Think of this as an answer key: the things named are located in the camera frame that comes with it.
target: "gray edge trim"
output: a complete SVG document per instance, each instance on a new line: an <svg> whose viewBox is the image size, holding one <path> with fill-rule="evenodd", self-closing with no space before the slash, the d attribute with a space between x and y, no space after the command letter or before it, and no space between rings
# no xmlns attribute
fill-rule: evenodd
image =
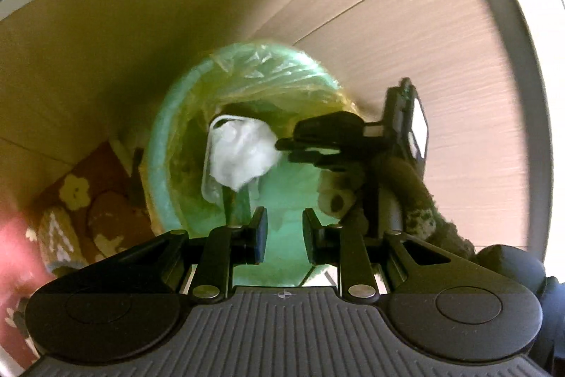
<svg viewBox="0 0 565 377"><path fill-rule="evenodd" d="M518 0L487 0L518 88L528 156L528 250L543 261L552 209L553 161L545 88Z"/></svg>

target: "metal screw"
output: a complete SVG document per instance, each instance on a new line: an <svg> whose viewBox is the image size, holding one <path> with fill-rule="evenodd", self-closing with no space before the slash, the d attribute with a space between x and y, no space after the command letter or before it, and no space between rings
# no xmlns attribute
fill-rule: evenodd
<svg viewBox="0 0 565 377"><path fill-rule="evenodd" d="M201 284L193 289L192 294L200 299L213 299L219 296L220 290L211 284Z"/></svg>
<svg viewBox="0 0 565 377"><path fill-rule="evenodd" d="M351 288L349 288L348 292L353 297L358 297L360 299L368 299L369 297L373 297L377 294L377 291L367 284L354 284Z"/></svg>

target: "plastic trash bag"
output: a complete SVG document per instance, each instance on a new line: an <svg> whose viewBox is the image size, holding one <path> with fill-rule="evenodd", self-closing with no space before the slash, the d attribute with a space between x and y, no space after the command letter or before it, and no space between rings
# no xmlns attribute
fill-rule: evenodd
<svg viewBox="0 0 565 377"><path fill-rule="evenodd" d="M218 115L262 120L281 138L289 137L300 120L340 110L355 108L339 83L304 52L265 43L214 52L171 87L155 119L143 168L155 226L183 228L196 238L225 224L223 210L201 194L208 126ZM283 157L260 179L253 205L268 210L266 261L236 267L236 283L293 285L302 280L310 268L302 210L317 207L318 176L312 165L293 165Z"/></svg>

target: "black mechanical device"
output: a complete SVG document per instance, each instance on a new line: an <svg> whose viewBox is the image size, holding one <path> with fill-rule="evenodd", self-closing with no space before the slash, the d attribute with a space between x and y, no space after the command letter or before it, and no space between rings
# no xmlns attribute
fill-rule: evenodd
<svg viewBox="0 0 565 377"><path fill-rule="evenodd" d="M427 143L422 105L404 79L389 89L379 123L317 117L278 148L336 171L397 155L422 175ZM263 260L264 208L207 238L173 230L38 290L25 322L43 356L25 375L547 375L546 361L528 356L545 324L535 293L404 233L398 204L369 170L359 204L367 229L347 219L322 226L303 212L310 262L337 266L337 288L232 285L233 266Z"/></svg>

